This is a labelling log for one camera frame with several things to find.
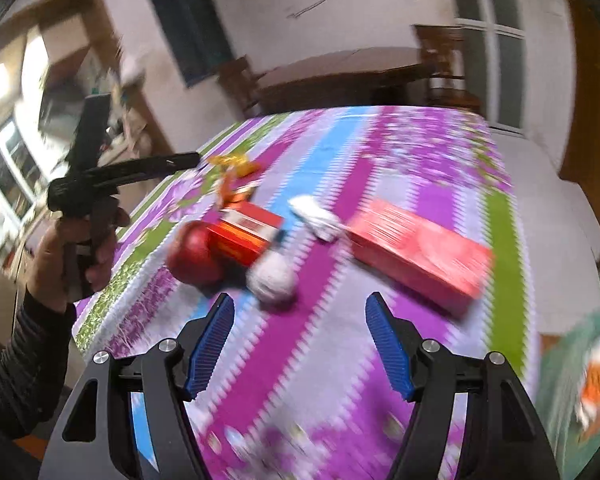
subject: person's hand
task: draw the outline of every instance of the person's hand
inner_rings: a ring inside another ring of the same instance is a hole
[[[129,225],[129,215],[118,208],[116,225]],[[27,289],[34,299],[47,308],[62,314],[68,301],[66,286],[62,281],[64,245],[88,240],[90,222],[86,219],[61,218],[45,233],[27,280]],[[111,278],[113,255],[116,250],[116,234],[112,229],[109,236],[95,253],[96,264],[86,271],[86,278],[94,291],[102,290]]]

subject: person's arm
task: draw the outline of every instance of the person's arm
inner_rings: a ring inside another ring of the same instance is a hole
[[[127,223],[120,210],[117,224]],[[0,352],[0,430],[10,438],[49,420],[58,404],[75,321],[62,282],[64,245],[89,236],[87,220],[61,219],[45,234],[36,254],[13,336]],[[87,270],[93,290],[109,283],[115,247],[112,231],[96,251],[97,264]]]

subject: red apple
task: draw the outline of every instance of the red apple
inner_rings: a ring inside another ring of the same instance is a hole
[[[222,279],[222,267],[212,256],[208,242],[207,222],[187,222],[179,229],[166,261],[176,280],[203,286]]]

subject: striped tablecloth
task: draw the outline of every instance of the striped tablecloth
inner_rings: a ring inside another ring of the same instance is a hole
[[[384,479],[411,405],[393,392],[366,328],[364,304],[382,293],[394,314],[453,352],[503,352],[532,392],[538,371],[533,288],[510,179],[487,124],[444,108],[309,110],[234,124],[203,155],[248,153],[262,164],[253,201],[285,218],[281,250],[299,278],[286,314],[258,308],[246,290],[227,290],[235,324],[206,391],[186,404],[213,478]],[[215,298],[177,282],[164,266],[180,222],[214,221],[216,168],[163,181],[120,232],[114,275],[78,304],[74,336],[87,356],[146,351],[204,316]],[[379,197],[491,246],[495,261],[482,298],[462,323],[356,264],[347,245],[321,244],[288,200],[312,194],[347,221]],[[155,461],[142,395],[134,394],[140,451]],[[456,406],[440,475],[452,478],[466,398]]]

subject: white floor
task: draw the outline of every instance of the white floor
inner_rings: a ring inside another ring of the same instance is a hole
[[[558,178],[535,143],[494,133],[518,199],[538,311],[538,330],[568,332],[600,311],[600,226],[580,186]]]

